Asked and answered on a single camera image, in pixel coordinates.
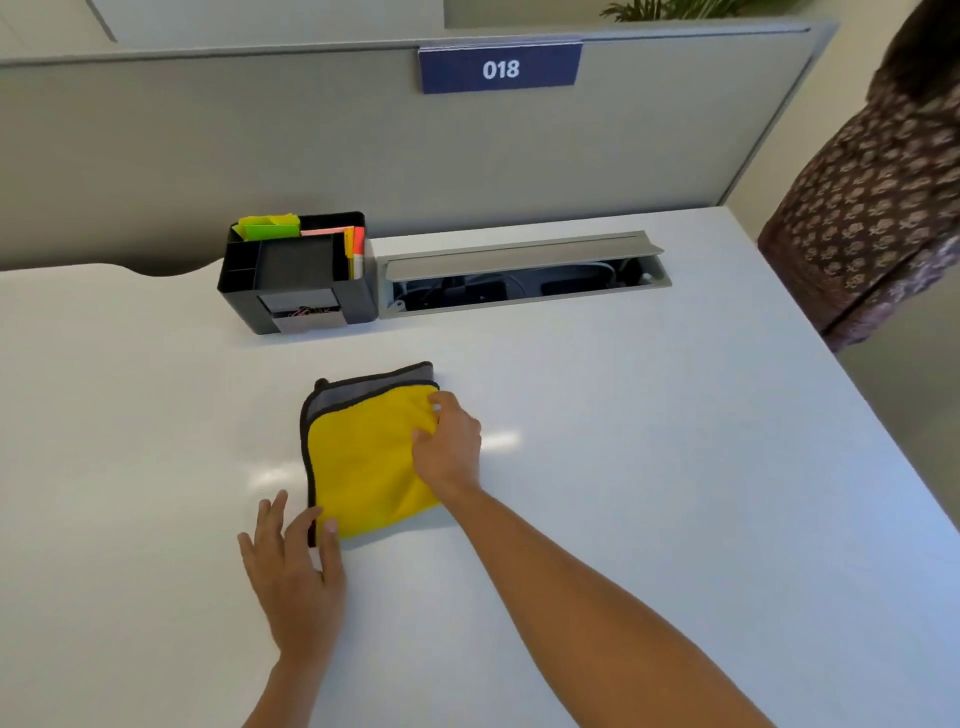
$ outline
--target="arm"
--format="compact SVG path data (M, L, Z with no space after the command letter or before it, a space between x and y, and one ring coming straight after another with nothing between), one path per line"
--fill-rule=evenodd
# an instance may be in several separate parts
M308 508L283 527L286 491L260 501L253 538L241 533L240 553L280 656L244 728L306 728L344 616L347 579L336 521L324 522L318 573L306 534L322 508Z
M479 487L480 424L456 398L414 465L476 549L553 692L581 726L770 728L736 685L656 612Z

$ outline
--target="left hand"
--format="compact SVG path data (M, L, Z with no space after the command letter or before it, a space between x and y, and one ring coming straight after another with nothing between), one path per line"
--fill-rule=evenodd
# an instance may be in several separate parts
M261 500L253 538L237 536L243 565L263 607L280 661L302 669L325 670L344 619L347 576L336 521L317 527L323 573L313 568L306 536L322 507L307 508L283 528L287 492L273 503Z

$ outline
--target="hand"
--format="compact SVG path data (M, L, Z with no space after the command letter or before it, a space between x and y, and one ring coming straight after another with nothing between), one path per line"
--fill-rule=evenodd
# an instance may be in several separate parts
M480 489L480 423L449 392L435 392L437 431L414 430L414 470L433 495L449 507L459 496Z
M313 568L307 531L323 508L307 508L283 527L287 492L273 503L260 501L253 540L237 536L240 554L256 598L263 607L280 661L323 672L333 653L344 618L347 576L337 540L337 522L317 529L323 574Z

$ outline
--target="folded towel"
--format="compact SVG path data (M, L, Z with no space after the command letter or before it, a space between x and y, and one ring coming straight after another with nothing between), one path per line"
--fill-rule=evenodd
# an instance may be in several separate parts
M383 375L320 379L300 411L309 505L337 519L343 538L410 518L438 501L414 472L411 435L433 432L430 362ZM315 544L314 529L310 545Z

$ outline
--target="desk organizer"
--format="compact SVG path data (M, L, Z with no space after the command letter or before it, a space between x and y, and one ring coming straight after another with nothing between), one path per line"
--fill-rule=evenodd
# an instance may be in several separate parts
M301 215L300 229L365 228L360 212ZM300 333L376 318L372 264L351 279L344 235L245 241L231 229L219 290L254 333Z

